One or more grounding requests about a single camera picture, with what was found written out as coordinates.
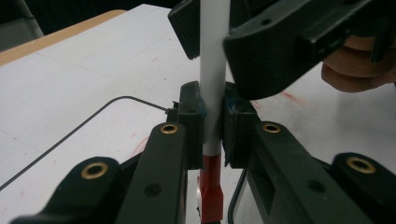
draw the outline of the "white rod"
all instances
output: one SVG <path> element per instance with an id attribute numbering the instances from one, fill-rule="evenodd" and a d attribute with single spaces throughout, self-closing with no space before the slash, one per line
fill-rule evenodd
<path id="1" fill-rule="evenodd" d="M 200 90 L 204 100 L 204 155 L 221 153 L 222 100 L 226 58 L 222 42 L 229 32 L 230 0 L 201 0 Z"/>

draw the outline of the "red tip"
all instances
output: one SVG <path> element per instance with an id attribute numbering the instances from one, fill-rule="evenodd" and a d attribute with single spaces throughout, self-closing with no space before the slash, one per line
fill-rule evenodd
<path id="1" fill-rule="evenodd" d="M 222 220 L 223 194 L 220 186 L 221 156 L 204 156 L 204 170 L 198 177 L 197 192 L 201 223 Z"/>

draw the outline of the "red stain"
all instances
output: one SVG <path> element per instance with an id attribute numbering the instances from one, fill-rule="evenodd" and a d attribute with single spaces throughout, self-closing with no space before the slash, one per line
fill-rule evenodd
<path id="1" fill-rule="evenodd" d="M 146 143 L 149 140 L 149 137 L 145 137 L 143 138 L 142 141 L 140 141 L 140 143 L 137 145 L 137 147 L 134 149 L 134 152 L 132 153 L 131 157 L 135 156 L 136 154 L 138 154 L 139 152 L 143 151 L 145 149 Z"/>
<path id="2" fill-rule="evenodd" d="M 300 105 L 306 104 L 306 101 L 305 101 L 305 100 L 300 99 L 300 98 L 298 98 L 298 97 L 296 97 L 296 96 L 294 96 L 294 95 L 292 95 L 292 94 L 290 94 L 290 93 L 288 93 L 288 92 L 282 91 L 280 94 L 281 94 L 282 96 L 288 98 L 289 100 L 291 100 L 291 101 L 297 103 L 297 104 L 300 104 Z"/>
<path id="3" fill-rule="evenodd" d="M 262 108 L 262 105 L 257 102 L 257 101 L 250 101 L 250 103 L 255 107 L 255 108 Z"/>

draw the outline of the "screw hole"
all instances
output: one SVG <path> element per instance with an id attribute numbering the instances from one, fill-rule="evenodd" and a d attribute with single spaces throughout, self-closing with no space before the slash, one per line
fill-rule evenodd
<path id="1" fill-rule="evenodd" d="M 177 126 L 174 124 L 165 124 L 161 127 L 161 133 L 175 133 L 177 132 Z"/>
<path id="2" fill-rule="evenodd" d="M 149 198 L 157 197 L 159 194 L 161 194 L 161 186 L 159 184 L 147 185 L 145 188 L 145 194 Z"/>
<path id="3" fill-rule="evenodd" d="M 376 172 L 375 167 L 369 161 L 358 157 L 348 158 L 346 160 L 346 164 L 355 171 L 361 172 L 363 174 L 370 175 Z"/>
<path id="4" fill-rule="evenodd" d="M 280 133 L 280 128 L 275 124 L 265 123 L 262 125 L 262 129 L 268 133 Z"/>
<path id="5" fill-rule="evenodd" d="M 108 166 L 104 162 L 94 162 L 84 167 L 84 169 L 81 171 L 81 176 L 84 179 L 95 179 L 104 175 L 107 170 Z"/>

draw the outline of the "red marking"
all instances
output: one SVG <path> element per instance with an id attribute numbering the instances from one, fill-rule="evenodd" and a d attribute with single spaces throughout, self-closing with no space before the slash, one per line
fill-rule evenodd
<path id="1" fill-rule="evenodd" d="M 297 103 L 297 104 L 301 104 L 301 105 L 306 104 L 306 101 L 305 101 L 305 100 L 300 99 L 300 98 L 298 98 L 298 97 L 296 97 L 296 96 L 294 96 L 294 95 L 292 95 L 292 94 L 290 94 L 290 93 L 288 93 L 288 92 L 282 91 L 280 94 L 281 94 L 282 96 L 288 98 L 289 100 L 291 100 L 291 101 Z"/>
<path id="2" fill-rule="evenodd" d="M 137 155 L 139 152 L 142 152 L 145 147 L 146 147 L 146 143 L 148 142 L 149 137 L 145 137 L 143 138 L 143 140 L 137 145 L 137 147 L 134 149 L 134 152 L 132 153 L 131 157 L 134 157 L 135 155 Z"/>
<path id="3" fill-rule="evenodd" d="M 224 198 L 220 185 L 221 156 L 204 156 L 204 167 L 198 176 L 201 223 L 220 221 Z"/>
<path id="4" fill-rule="evenodd" d="M 250 103 L 255 107 L 255 108 L 262 108 L 262 105 L 257 102 L 257 101 L 250 101 Z"/>

